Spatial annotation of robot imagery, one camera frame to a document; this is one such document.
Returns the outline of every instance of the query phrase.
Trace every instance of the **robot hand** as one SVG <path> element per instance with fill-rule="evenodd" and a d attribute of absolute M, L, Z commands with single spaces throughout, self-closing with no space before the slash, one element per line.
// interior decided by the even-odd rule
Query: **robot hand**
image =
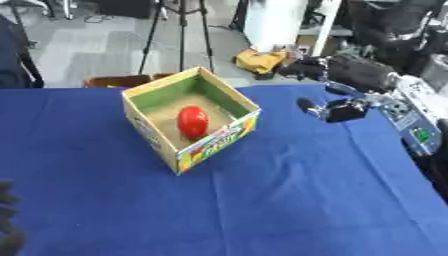
<path fill-rule="evenodd" d="M 349 95 L 354 98 L 330 101 L 325 106 L 318 106 L 309 99 L 299 98 L 297 105 L 304 113 L 328 123 L 344 122 L 366 116 L 371 104 L 366 99 L 365 94 L 350 86 L 336 83 L 328 83 L 325 90 L 333 94 Z"/>
<path fill-rule="evenodd" d="M 0 182 L 0 255 L 14 256 L 20 250 L 24 237 L 17 231 L 9 221 L 16 214 L 16 211 L 2 205 L 13 205 L 18 202 L 18 198 L 8 194 L 11 182 Z"/>

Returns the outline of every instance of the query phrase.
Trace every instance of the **box label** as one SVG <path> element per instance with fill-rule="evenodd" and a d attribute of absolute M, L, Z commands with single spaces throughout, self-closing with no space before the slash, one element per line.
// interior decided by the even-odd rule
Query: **box label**
<path fill-rule="evenodd" d="M 179 173 L 187 171 L 253 131 L 258 114 L 259 112 L 254 112 L 230 126 L 211 134 L 206 140 L 198 141 L 198 143 L 179 152 L 177 155 Z"/>
<path fill-rule="evenodd" d="M 149 143 L 154 149 L 159 150 L 160 142 L 157 136 L 155 135 L 154 130 L 151 127 L 149 127 L 149 125 L 147 125 L 145 121 L 137 117 L 134 117 L 134 121 L 137 126 L 137 129 L 143 134 L 143 137 L 145 137 L 146 140 L 149 141 Z"/>

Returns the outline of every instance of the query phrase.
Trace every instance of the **black chair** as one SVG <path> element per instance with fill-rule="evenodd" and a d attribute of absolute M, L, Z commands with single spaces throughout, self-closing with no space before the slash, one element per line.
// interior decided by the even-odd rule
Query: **black chair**
<path fill-rule="evenodd" d="M 373 3 L 349 0 L 348 8 L 357 44 L 374 49 L 373 57 L 401 73 L 413 73 L 415 59 L 422 55 L 423 40 L 445 0 L 402 0 L 399 3 Z"/>
<path fill-rule="evenodd" d="M 43 88 L 22 29 L 0 15 L 0 88 Z"/>

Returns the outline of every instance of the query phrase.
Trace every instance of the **yellow object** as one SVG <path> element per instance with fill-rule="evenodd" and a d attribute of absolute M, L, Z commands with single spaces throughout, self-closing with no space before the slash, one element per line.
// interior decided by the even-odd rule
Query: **yellow object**
<path fill-rule="evenodd" d="M 236 56 L 236 66 L 257 74 L 267 74 L 286 58 L 286 52 L 271 52 L 260 54 L 253 49 L 247 49 Z"/>

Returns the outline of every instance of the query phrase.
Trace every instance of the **box wall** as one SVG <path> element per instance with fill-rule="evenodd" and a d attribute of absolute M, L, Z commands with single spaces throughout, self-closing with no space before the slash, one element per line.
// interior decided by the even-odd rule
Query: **box wall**
<path fill-rule="evenodd" d="M 246 115 L 177 153 L 178 174 L 188 171 L 193 166 L 205 161 L 235 141 L 246 136 L 256 128 L 260 111 Z"/>
<path fill-rule="evenodd" d="M 177 160 L 175 148 L 170 145 L 169 141 L 164 138 L 160 131 L 155 130 L 153 125 L 148 123 L 148 120 L 136 110 L 136 107 L 133 106 L 132 102 L 126 96 L 123 99 L 126 118 L 170 168 L 176 170 Z"/>

